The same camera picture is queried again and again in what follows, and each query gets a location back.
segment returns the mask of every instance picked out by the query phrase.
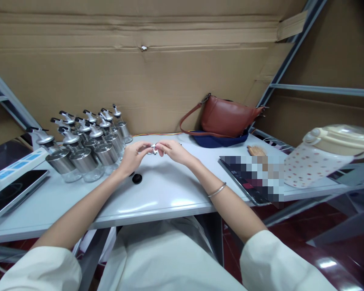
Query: white power strip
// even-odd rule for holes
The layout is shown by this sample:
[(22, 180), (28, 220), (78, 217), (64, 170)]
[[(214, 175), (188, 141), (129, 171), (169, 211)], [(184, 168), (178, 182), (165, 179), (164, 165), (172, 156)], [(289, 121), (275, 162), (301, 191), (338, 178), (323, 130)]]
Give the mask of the white power strip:
[(11, 184), (24, 173), (44, 162), (46, 156), (48, 156), (48, 152), (44, 148), (39, 148), (5, 169), (2, 169), (0, 171), (0, 190)]

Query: forearm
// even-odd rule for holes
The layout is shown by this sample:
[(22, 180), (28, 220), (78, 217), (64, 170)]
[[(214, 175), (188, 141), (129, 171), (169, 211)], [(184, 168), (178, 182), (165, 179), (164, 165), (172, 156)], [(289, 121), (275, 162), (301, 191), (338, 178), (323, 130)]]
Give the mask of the forearm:
[(32, 246), (63, 247), (71, 249), (84, 235), (102, 206), (127, 177), (117, 169), (104, 182), (78, 201), (59, 218)]
[[(198, 159), (194, 159), (187, 167), (197, 177), (208, 195), (223, 185), (223, 182)], [(244, 243), (257, 232), (267, 229), (254, 211), (228, 186), (213, 196), (211, 201), (224, 221)]]

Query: brown leather handbag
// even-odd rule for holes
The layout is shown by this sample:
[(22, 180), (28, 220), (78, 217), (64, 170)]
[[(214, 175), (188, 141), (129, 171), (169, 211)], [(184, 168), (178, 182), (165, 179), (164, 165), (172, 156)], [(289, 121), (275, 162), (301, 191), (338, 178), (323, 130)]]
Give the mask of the brown leather handbag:
[[(182, 123), (194, 111), (205, 103), (202, 112), (201, 126), (206, 133), (192, 133), (182, 129)], [(200, 103), (190, 110), (180, 121), (181, 131), (188, 135), (211, 135), (214, 137), (235, 138), (264, 110), (264, 106), (251, 108), (237, 102), (219, 99), (208, 94)]]

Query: woman's right hand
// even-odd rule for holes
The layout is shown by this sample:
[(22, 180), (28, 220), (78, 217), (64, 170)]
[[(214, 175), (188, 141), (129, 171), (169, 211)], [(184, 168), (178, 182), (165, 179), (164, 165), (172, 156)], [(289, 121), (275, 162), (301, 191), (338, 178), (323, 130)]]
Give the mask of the woman's right hand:
[(156, 144), (159, 150), (159, 155), (163, 157), (167, 154), (173, 161), (182, 165), (188, 166), (190, 163), (197, 160), (191, 153), (175, 140), (162, 140)]

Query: bag strap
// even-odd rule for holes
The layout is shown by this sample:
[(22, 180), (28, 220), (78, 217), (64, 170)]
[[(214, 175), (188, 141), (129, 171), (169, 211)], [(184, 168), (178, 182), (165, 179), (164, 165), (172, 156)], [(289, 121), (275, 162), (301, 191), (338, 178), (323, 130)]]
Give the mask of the bag strap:
[(184, 117), (182, 117), (181, 121), (179, 122), (179, 128), (181, 129), (181, 131), (183, 133), (186, 133), (188, 135), (195, 135), (195, 136), (211, 135), (211, 136), (214, 136), (214, 137), (234, 138), (234, 137), (230, 137), (230, 136), (227, 136), (227, 135), (219, 135), (217, 133), (192, 133), (192, 132), (188, 132), (188, 131), (182, 129), (182, 122), (184, 122), (185, 119), (188, 118), (194, 111), (201, 108), (202, 104), (204, 104), (206, 101), (208, 101), (210, 96), (211, 96), (211, 93), (209, 93), (200, 103), (198, 103), (192, 110), (190, 110), (188, 113), (186, 113), (186, 115)]

